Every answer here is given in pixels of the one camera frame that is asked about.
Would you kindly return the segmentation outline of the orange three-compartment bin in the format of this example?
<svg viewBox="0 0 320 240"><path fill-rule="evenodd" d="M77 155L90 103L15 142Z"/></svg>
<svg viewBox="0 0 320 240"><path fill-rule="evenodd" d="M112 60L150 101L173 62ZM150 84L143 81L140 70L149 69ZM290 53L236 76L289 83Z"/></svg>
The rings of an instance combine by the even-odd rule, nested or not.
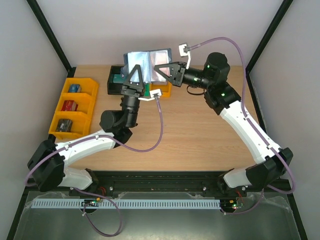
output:
<svg viewBox="0 0 320 240"><path fill-rule="evenodd" d="M92 78L66 78L48 133L59 140L88 135L98 89Z"/></svg>

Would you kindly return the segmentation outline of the green storage bin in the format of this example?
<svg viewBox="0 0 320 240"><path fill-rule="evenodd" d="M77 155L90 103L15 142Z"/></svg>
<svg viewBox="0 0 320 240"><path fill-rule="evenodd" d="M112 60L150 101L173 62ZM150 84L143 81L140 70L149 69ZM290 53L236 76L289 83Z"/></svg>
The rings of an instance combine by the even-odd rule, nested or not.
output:
<svg viewBox="0 0 320 240"><path fill-rule="evenodd" d="M145 83L144 84L144 95L145 98L149 98L150 97L150 84L149 83Z"/></svg>

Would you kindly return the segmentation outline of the red card stack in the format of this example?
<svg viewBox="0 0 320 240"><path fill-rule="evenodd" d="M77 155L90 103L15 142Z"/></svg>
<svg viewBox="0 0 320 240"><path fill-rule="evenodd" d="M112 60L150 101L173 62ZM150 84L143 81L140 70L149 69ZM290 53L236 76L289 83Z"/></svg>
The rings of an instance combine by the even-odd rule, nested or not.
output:
<svg viewBox="0 0 320 240"><path fill-rule="evenodd" d="M63 105L62 105L62 108L61 108L61 111L64 111L64 112L74 112L76 111L78 108L78 104L74 101L74 100L65 100L63 102Z"/></svg>

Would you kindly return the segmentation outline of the right black frame post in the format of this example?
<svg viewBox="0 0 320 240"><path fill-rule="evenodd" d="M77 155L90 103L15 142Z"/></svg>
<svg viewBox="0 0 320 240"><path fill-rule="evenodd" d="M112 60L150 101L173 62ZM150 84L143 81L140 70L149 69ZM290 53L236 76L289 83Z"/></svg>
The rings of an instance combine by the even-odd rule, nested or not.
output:
<svg viewBox="0 0 320 240"><path fill-rule="evenodd" d="M269 41L271 40L272 36L274 35L279 24L283 20L284 16L286 15L287 11L289 10L293 2L294 2L293 0L283 0L281 2L278 10L276 11L274 17L272 18L268 28L266 29L263 37L261 38L259 44L257 45L257 48L255 49L252 57L250 58L245 68L247 75L250 74L250 72L253 70L258 59L262 55L263 51L265 50L266 46L268 45Z"/></svg>

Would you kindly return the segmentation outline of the blue card holder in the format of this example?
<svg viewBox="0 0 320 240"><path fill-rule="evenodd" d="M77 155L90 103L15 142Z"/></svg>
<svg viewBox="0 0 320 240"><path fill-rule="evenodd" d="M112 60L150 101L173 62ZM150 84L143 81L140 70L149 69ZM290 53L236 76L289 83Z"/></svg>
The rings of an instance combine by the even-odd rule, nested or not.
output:
<svg viewBox="0 0 320 240"><path fill-rule="evenodd" d="M145 84L167 85L166 79L154 70L155 65L169 64L172 62L172 50L170 48L131 51L125 53L124 66L120 70L120 76L125 79L135 65L140 65L143 82Z"/></svg>

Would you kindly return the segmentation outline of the black storage bin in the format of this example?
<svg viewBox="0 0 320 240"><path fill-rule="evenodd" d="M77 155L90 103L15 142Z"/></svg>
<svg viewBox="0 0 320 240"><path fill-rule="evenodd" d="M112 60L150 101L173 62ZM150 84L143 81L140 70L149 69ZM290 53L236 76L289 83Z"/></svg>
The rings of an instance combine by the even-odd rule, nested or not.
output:
<svg viewBox="0 0 320 240"><path fill-rule="evenodd" d="M108 95L121 95L121 89L123 84L115 84L113 83L114 74L122 74L121 65L112 65L109 71L109 76L107 80L107 94Z"/></svg>

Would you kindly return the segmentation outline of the dark grey card stack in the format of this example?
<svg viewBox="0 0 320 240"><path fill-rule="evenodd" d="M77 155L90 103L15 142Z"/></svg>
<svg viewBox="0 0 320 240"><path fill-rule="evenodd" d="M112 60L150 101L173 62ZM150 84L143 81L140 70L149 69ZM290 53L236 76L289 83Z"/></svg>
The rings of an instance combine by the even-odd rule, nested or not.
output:
<svg viewBox="0 0 320 240"><path fill-rule="evenodd" d="M62 118L58 120L56 131L57 132L70 132L73 121L71 119Z"/></svg>

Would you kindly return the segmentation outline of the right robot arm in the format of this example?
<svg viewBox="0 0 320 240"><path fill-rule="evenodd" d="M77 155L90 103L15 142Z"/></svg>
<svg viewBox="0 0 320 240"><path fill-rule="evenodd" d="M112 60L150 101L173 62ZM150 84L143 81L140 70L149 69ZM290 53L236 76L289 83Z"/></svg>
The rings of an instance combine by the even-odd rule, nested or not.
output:
<svg viewBox="0 0 320 240"><path fill-rule="evenodd" d="M218 191L229 196L237 187L252 186L259 191L269 187L287 170L293 152L275 143L242 105L242 99L227 82L230 65L219 52L208 55L202 70L185 62L157 64L154 70L173 86L183 84L204 90L204 99L225 120L249 149L254 165L227 171L218 183Z"/></svg>

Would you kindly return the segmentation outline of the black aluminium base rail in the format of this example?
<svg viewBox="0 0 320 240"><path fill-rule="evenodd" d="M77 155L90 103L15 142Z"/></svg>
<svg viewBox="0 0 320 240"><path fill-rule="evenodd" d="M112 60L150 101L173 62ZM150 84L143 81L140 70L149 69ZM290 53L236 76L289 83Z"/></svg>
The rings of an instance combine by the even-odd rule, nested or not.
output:
<svg viewBox="0 0 320 240"><path fill-rule="evenodd" d="M81 170L84 180L90 185L83 191L103 194L114 197L120 192L178 192L178 193L200 193L203 197L214 197L216 199L231 199L240 193L246 197L247 192L260 192L259 185L240 185L235 188L227 188L222 183L222 171L101 171ZM26 186L38 189L40 192L56 191L58 189L80 187L81 180L75 179L75 183L62 183L63 178L67 180L67 173L45 174L41 181L34 176L26 177Z"/></svg>

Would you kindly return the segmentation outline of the blue card stack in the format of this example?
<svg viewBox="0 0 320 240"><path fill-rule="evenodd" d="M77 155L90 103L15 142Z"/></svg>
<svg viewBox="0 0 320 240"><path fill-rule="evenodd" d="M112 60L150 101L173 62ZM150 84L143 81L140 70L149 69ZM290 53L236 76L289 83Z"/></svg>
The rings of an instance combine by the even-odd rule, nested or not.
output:
<svg viewBox="0 0 320 240"><path fill-rule="evenodd" d="M68 92L69 93L80 93L82 90L82 87L80 84L71 84L69 86Z"/></svg>

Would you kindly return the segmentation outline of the small orange storage bin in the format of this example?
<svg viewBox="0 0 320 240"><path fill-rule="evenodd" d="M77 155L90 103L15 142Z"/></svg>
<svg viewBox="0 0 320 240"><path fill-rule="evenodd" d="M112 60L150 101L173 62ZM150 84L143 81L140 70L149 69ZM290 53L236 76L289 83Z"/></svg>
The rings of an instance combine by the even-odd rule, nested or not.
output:
<svg viewBox="0 0 320 240"><path fill-rule="evenodd" d="M162 96L169 98L172 92L172 84L170 82L152 82L149 84L149 90L157 90L160 89L162 92Z"/></svg>

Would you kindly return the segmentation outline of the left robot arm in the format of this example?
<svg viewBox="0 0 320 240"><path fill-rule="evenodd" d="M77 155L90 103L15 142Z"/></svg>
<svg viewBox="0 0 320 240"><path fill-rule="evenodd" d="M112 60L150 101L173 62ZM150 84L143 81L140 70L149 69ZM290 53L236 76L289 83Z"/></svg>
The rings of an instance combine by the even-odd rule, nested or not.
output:
<svg viewBox="0 0 320 240"><path fill-rule="evenodd" d="M101 130L90 135L58 144L51 140L43 141L27 164L27 177L34 180L41 192L56 187L80 190L95 187L98 181L91 170L70 166L94 153L114 149L130 139L131 129L137 126L140 98L144 90L141 66L136 64L121 88L121 110L105 110L100 117Z"/></svg>

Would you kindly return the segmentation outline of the black frame post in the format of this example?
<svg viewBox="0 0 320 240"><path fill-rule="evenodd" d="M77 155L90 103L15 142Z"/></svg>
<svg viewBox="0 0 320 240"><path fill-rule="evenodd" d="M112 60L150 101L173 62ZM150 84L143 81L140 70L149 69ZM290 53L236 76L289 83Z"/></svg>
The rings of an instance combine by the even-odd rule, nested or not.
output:
<svg viewBox="0 0 320 240"><path fill-rule="evenodd" d="M68 78L73 78L76 72L76 67L73 67L65 52L63 51L54 31L52 30L45 14L43 13L39 3L37 0L26 0L28 3L30 9L32 10L34 16L36 17L38 23L40 24L42 30L44 31L47 39L51 43L54 51L56 52L59 60L61 61L63 67L65 68L67 72L67 77Z"/></svg>
<svg viewBox="0 0 320 240"><path fill-rule="evenodd" d="M245 68L247 75L250 74L250 72L253 70L258 59L262 55L263 51L265 50L266 46L268 45L269 41L271 40L272 36L274 35L279 24L283 20L284 16L286 15L287 11L289 10L293 2L294 2L293 0L283 0L281 2L278 10L276 11L274 17L272 18L268 28L266 29L263 37L261 38L259 44L257 45L257 48L255 49L252 57L250 58Z"/></svg>

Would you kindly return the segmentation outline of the teal card stack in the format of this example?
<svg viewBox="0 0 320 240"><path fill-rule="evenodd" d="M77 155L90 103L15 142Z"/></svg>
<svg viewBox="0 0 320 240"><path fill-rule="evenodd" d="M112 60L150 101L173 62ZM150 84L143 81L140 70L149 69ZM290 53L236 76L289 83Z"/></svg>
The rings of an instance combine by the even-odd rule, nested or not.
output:
<svg viewBox="0 0 320 240"><path fill-rule="evenodd" d="M114 74L112 82L114 84L123 84L125 81L125 77L122 74Z"/></svg>

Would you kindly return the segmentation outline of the left black frame post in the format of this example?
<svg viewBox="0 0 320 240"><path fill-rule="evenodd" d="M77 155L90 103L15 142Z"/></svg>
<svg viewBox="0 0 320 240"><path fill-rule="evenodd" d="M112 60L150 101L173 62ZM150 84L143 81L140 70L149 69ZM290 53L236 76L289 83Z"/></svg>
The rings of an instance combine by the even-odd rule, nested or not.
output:
<svg viewBox="0 0 320 240"><path fill-rule="evenodd" d="M45 14L43 13L39 3L37 0L26 0L28 3L30 9L32 10L34 16L36 17L38 23L40 24L42 30L44 31L47 39L51 43L54 51L56 52L59 60L61 61L63 67L65 68L67 72L67 77L68 78L73 78L76 72L76 67L73 67L65 52L63 51L54 31L52 30Z"/></svg>

